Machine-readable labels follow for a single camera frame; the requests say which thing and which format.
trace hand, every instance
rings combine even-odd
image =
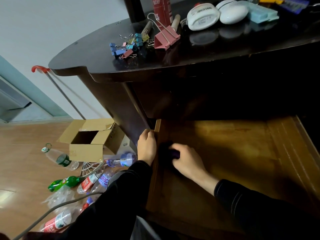
[[[138,160],[151,166],[157,152],[155,135],[152,130],[145,129],[138,140]]]
[[[198,182],[208,174],[199,154],[191,147],[178,143],[172,144],[170,149],[180,152],[180,159],[173,159],[174,167],[187,178]]]

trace light blue wall trim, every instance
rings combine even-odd
[[[10,82],[13,86],[32,99],[52,116],[68,115],[62,108],[60,108],[54,101],[52,101],[46,94],[44,94],[36,85],[22,75],[21,72],[14,68],[2,56],[0,56],[0,76]]]

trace black tabletop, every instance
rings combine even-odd
[[[172,5],[173,16],[184,19],[197,2],[216,5],[221,0],[186,0]],[[179,28],[181,39],[167,51],[147,48],[145,45],[135,58],[116,59],[111,54],[109,43],[122,44],[119,37],[140,33],[148,20],[132,24],[129,19],[106,25],[74,42],[58,53],[49,63],[57,75],[74,76],[86,70],[104,74],[112,80],[119,72],[130,72],[131,79],[148,72],[164,68],[209,62],[220,59],[274,51],[320,41],[320,16],[309,10],[300,15],[290,14],[281,8],[280,19],[256,24],[247,18],[240,23],[224,25],[219,21],[208,29],[192,32]],[[155,25],[151,38],[158,33]]]

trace person's left hand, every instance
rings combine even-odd
[[[138,140],[138,160],[145,161],[151,166],[157,152],[157,143],[154,132],[145,129]]]

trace wooden floor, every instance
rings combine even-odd
[[[68,145],[56,142],[70,123],[0,126],[0,232],[14,238],[49,208],[43,202],[50,183],[78,176],[47,159],[46,143],[63,152]],[[50,214],[43,221],[54,217]]]

